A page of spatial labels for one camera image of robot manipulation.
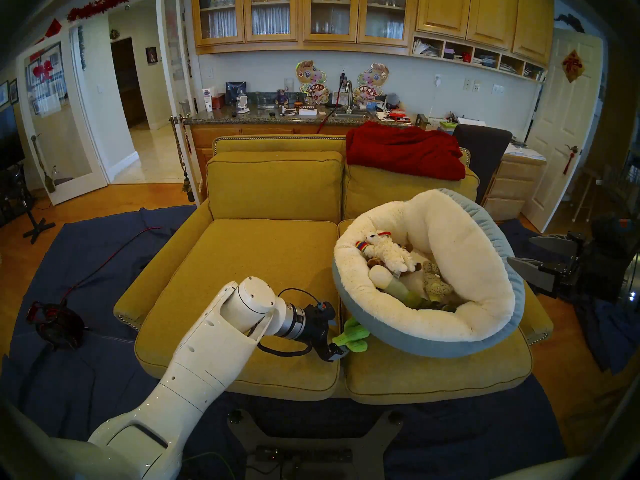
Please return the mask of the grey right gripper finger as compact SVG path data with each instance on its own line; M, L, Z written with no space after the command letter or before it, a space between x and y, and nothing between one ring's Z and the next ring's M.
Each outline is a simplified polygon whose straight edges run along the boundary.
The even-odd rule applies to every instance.
M553 273L542 271L543 265L539 260L531 258L508 257L507 263L527 283L544 293L553 293L556 276Z
M554 254L567 257L579 255L579 234L549 234L531 237L529 242Z

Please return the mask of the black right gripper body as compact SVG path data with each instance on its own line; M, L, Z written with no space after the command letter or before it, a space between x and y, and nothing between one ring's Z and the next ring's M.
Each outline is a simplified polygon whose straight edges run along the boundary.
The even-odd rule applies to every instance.
M579 255L567 257L555 274L553 292L558 296L586 295L605 302L634 302L634 220L601 216L591 222L591 238L579 234Z

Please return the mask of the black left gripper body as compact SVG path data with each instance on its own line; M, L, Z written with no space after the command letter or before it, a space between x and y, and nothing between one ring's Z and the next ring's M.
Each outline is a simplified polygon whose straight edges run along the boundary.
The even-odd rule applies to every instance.
M328 342L329 322L336 313L329 301L309 304L303 308L304 323L300 331L300 342L311 347L319 357L337 357L338 346Z

